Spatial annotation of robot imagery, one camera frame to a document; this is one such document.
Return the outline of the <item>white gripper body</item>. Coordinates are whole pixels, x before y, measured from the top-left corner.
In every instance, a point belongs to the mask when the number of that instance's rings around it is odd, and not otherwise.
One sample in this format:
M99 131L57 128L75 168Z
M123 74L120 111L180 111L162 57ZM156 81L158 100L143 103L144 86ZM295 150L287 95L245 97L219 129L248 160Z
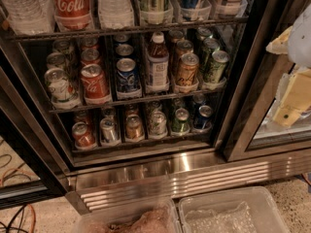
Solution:
M290 61L311 67L311 4L295 20L288 40Z

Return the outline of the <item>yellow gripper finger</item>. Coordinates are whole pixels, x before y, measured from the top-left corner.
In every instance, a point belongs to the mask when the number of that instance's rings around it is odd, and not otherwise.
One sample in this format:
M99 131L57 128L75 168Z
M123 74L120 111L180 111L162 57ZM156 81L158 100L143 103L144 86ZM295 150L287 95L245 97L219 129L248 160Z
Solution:
M284 74L276 93L272 120L283 127L292 126L311 107L311 69Z
M265 49L273 54L287 54L288 40L292 29L293 28L291 26L288 27L276 39L270 42Z

